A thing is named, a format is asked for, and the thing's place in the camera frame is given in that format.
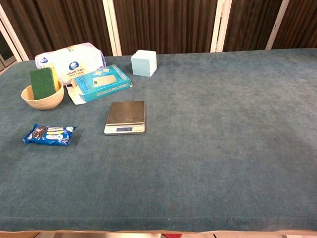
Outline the blue cookie packet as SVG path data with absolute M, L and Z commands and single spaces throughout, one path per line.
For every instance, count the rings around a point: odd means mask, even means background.
M 32 130 L 23 138 L 25 144 L 44 144 L 66 146 L 77 127 L 55 127 L 35 123 Z

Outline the silver kitchen scale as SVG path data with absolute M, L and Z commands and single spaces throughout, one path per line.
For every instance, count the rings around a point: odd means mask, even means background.
M 145 101 L 124 101 L 111 104 L 104 128 L 105 135 L 143 134 L 145 132 Z

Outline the teal product box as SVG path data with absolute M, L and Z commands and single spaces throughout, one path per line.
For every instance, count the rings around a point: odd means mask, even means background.
M 75 77 L 67 85 L 68 95 L 76 105 L 131 88 L 131 79 L 115 64 Z

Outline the blue-green table cloth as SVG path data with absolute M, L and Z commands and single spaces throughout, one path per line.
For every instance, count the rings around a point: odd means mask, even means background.
M 53 110 L 21 98 L 34 61 L 0 75 L 0 231 L 317 231 L 317 49 L 158 55 L 129 89 Z M 105 135 L 113 102 L 146 132 Z M 66 146 L 34 124 L 76 126 Z

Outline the light blue foam cube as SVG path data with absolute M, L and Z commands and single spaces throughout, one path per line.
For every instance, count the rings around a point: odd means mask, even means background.
M 131 57 L 134 75 L 151 77 L 157 69 L 156 51 L 138 50 Z

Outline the dark brown pleated curtain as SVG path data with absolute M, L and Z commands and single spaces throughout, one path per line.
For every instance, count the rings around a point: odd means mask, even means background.
M 263 50 L 283 0 L 232 0 L 223 50 Z M 211 49 L 217 0 L 113 0 L 121 52 Z M 0 0 L 29 59 L 89 42 L 112 49 L 103 0 Z M 272 47 L 317 48 L 317 0 L 289 0 Z

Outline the white tissue pack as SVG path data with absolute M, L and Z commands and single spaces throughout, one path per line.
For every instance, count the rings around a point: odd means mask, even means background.
M 58 80 L 68 85 L 75 77 L 105 67 L 106 60 L 94 45 L 81 43 L 36 55 L 35 64 L 37 68 L 54 68 Z

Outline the beige plastic bowl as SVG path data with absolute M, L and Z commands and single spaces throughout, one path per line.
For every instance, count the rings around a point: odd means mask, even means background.
M 49 97 L 35 100 L 33 95 L 32 86 L 26 87 L 22 93 L 21 98 L 31 107 L 38 110 L 51 110 L 57 107 L 63 100 L 64 97 L 64 87 L 59 81 L 60 89 Z

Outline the green and yellow sponge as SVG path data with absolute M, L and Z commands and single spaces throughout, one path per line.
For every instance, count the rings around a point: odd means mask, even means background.
M 29 72 L 35 100 L 49 97 L 60 89 L 57 72 L 53 65 Z

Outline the white frame post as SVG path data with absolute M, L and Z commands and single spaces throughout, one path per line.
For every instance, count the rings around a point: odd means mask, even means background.
M 8 43 L 17 62 L 28 61 L 27 56 L 18 36 L 16 35 L 6 13 L 0 4 L 0 31 Z
M 122 56 L 119 30 L 113 0 L 102 0 L 113 56 Z
M 270 37 L 269 37 L 269 39 L 267 41 L 267 44 L 266 44 L 266 47 L 265 47 L 266 50 L 271 50 L 272 49 L 272 46 L 274 44 L 276 35 L 278 33 L 279 27 L 281 25 L 282 19 L 284 17 L 286 9 L 287 9 L 287 7 L 289 5 L 289 2 L 290 2 L 290 0 L 282 0 L 282 3 L 280 5 L 280 8 L 279 8 L 279 11 L 278 11 L 278 14 L 277 14 L 277 17 L 275 19 L 275 23 L 273 25 L 273 28 L 272 28 L 272 31 L 271 31 L 271 34 L 270 34 Z
M 231 11 L 232 0 L 217 0 L 210 52 L 222 52 Z

